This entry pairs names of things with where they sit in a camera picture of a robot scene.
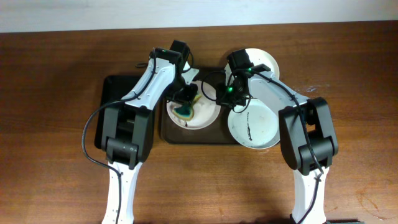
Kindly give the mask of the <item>green and yellow sponge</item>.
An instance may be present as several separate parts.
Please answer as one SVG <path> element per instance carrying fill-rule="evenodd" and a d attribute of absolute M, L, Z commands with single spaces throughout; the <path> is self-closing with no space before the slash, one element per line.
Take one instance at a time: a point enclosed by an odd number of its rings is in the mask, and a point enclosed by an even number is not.
<path fill-rule="evenodd" d="M 183 104 L 182 106 L 176 107 L 172 110 L 172 113 L 181 120 L 190 121 L 194 116 L 193 105 L 202 97 L 197 94 L 191 103 Z"/>

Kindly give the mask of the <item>pale green plate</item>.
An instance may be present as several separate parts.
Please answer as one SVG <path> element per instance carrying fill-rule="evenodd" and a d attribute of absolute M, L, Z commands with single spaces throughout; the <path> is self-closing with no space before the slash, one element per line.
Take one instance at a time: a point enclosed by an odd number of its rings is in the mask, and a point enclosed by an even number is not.
<path fill-rule="evenodd" d="M 235 106 L 228 115 L 228 129 L 234 139 L 251 149 L 267 149 L 280 141 L 277 115 L 262 101 L 252 99 L 248 107 Z"/>

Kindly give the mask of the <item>pink plate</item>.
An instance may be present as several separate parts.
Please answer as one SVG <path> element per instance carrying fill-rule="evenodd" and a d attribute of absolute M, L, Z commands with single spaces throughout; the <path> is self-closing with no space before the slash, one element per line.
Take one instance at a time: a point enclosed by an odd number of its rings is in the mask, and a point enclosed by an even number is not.
<path fill-rule="evenodd" d="M 194 81 L 198 87 L 200 98 L 193 104 L 193 118 L 190 121 L 184 121 L 172 113 L 172 110 L 180 105 L 174 102 L 166 103 L 166 111 L 170 119 L 183 129 L 198 130 L 211 125 L 218 117 L 221 106 L 205 97 L 201 90 L 201 81 Z"/>

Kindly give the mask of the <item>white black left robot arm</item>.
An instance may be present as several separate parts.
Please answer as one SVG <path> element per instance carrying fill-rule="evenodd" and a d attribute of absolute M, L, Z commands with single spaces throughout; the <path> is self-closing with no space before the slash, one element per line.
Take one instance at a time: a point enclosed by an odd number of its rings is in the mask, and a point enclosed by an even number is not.
<path fill-rule="evenodd" d="M 189 46 L 179 40 L 169 49 L 156 48 L 134 87 L 103 113 L 101 148 L 109 166 L 109 191 L 103 223 L 134 223 L 137 178 L 154 138 L 154 109 L 162 99 L 193 104 L 198 70 L 186 68 Z"/>

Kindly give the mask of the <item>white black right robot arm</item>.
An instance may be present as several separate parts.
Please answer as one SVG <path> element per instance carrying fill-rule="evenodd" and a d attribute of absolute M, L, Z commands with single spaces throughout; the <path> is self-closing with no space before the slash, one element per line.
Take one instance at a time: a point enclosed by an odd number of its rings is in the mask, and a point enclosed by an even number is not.
<path fill-rule="evenodd" d="M 231 110 L 231 135 L 252 149 L 280 145 L 294 174 L 292 223 L 326 223 L 325 181 L 338 153 L 328 103 L 283 83 L 276 60 L 263 50 L 235 50 L 226 59 L 226 78 L 216 87 L 216 104 Z"/>

